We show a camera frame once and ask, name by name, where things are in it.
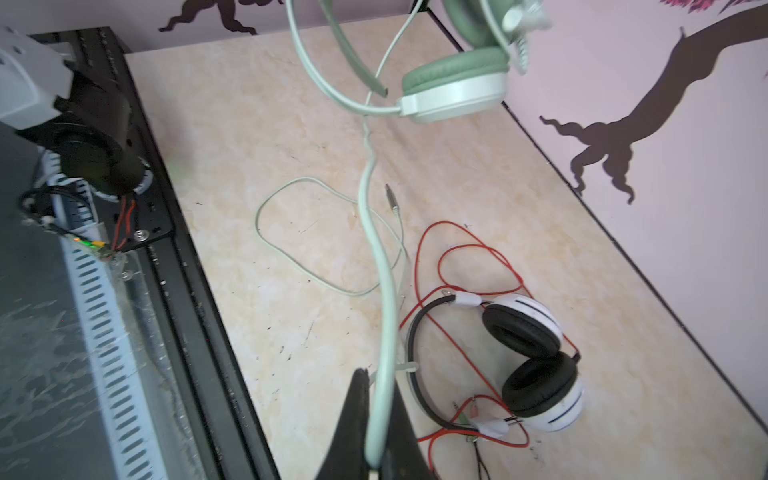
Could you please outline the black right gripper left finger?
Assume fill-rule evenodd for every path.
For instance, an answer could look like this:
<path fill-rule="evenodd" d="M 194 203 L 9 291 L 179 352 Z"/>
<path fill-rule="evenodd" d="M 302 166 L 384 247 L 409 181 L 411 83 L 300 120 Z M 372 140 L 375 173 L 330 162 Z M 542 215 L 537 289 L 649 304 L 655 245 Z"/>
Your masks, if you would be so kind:
<path fill-rule="evenodd" d="M 365 480 L 370 468 L 365 459 L 369 418 L 370 380 L 365 369 L 356 369 L 342 406 L 328 452 L 317 480 Z"/>

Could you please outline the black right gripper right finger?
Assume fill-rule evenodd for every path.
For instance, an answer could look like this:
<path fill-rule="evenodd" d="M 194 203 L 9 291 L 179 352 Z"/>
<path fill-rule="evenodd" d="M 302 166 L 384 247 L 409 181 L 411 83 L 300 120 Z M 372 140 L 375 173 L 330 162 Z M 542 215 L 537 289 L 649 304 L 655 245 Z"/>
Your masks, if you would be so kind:
<path fill-rule="evenodd" d="M 432 480 L 420 450 L 399 389 L 394 391 L 385 450 L 381 461 L 383 480 Z"/>

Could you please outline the mint green over-ear headphones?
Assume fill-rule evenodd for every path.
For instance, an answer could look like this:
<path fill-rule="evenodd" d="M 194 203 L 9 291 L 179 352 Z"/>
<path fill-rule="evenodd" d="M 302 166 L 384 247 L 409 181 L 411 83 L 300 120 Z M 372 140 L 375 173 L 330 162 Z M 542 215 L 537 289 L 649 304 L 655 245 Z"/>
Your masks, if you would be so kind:
<path fill-rule="evenodd" d="M 441 58 L 407 73 L 402 97 L 393 106 L 370 106 L 340 93 L 323 78 L 305 49 L 292 1 L 285 3 L 299 60 L 316 86 L 342 108 L 358 115 L 405 117 L 426 124 L 470 115 L 501 103 L 511 68 L 529 66 L 527 36 L 552 20 L 541 1 L 445 1 L 444 9 L 470 51 Z"/>

